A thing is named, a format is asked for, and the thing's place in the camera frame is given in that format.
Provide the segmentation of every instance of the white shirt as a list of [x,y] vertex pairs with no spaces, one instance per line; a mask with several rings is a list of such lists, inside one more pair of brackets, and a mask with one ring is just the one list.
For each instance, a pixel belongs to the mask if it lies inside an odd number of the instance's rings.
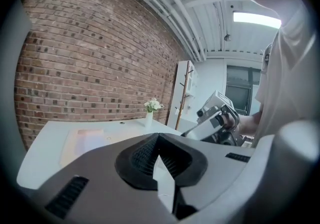
[[263,111],[253,147],[262,136],[275,134],[289,122],[319,115],[319,53],[316,29],[301,4],[275,36],[268,65],[263,56],[255,97]]

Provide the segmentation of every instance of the fluorescent light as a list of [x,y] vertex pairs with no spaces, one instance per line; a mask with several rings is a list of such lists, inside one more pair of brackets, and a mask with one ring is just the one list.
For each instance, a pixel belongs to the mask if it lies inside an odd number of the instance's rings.
[[257,23],[273,28],[279,29],[281,26],[281,20],[276,19],[266,15],[244,13],[244,12],[233,12],[233,21],[234,22],[249,22]]

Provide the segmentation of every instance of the white table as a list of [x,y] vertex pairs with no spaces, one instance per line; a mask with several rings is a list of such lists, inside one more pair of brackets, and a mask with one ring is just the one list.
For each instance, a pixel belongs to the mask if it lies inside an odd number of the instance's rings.
[[49,121],[42,128],[20,167],[17,183],[24,188],[38,189],[48,178],[61,170],[60,159],[66,138],[74,129],[103,129],[108,135],[119,134],[116,141],[151,133],[181,133],[156,121],[149,129],[144,126],[145,119],[133,119],[111,122],[58,122]]

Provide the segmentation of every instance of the white ceiling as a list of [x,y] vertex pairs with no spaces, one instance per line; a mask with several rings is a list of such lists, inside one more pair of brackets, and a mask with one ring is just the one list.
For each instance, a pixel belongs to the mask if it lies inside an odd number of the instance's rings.
[[[259,60],[277,32],[264,25],[233,22],[233,11],[277,17],[250,0],[144,1],[168,23],[194,61],[217,56]],[[229,42],[224,41],[227,33],[231,35]]]

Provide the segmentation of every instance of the brick wall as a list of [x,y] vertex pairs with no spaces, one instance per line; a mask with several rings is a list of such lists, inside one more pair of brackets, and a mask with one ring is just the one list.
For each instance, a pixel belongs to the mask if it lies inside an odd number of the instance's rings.
[[15,108],[26,148],[48,120],[109,121],[166,107],[186,60],[164,21],[142,0],[23,0],[32,21],[19,58]]

